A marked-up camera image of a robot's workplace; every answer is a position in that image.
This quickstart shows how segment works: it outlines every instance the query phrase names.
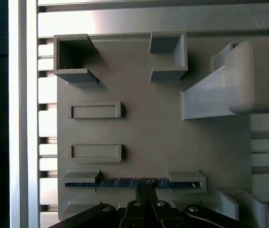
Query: blue circuit board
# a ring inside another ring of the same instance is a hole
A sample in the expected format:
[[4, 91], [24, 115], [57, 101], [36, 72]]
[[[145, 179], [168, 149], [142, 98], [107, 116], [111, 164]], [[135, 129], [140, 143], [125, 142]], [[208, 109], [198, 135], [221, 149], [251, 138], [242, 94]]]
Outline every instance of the blue circuit board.
[[156, 189], [201, 188], [199, 182], [173, 182], [166, 178], [112, 178], [101, 179], [96, 183], [65, 183], [65, 187], [82, 188], [135, 188], [138, 184], [153, 184]]

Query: bolt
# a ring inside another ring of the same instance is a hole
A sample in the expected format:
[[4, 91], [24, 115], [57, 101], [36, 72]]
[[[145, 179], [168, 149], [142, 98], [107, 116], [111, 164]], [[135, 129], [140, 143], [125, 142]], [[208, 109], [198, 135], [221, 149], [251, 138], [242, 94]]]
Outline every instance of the bolt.
[[162, 207], [162, 206], [164, 206], [164, 205], [165, 205], [165, 203], [164, 203], [164, 202], [159, 201], [159, 202], [157, 202], [157, 205], [158, 205], [159, 207]]
[[198, 211], [198, 209], [197, 209], [196, 207], [190, 207], [189, 210], [190, 210], [191, 212], [197, 212], [197, 211]]
[[107, 207], [107, 208], [103, 208], [103, 209], [102, 209], [103, 212], [108, 212], [109, 210], [110, 210], [109, 207]]

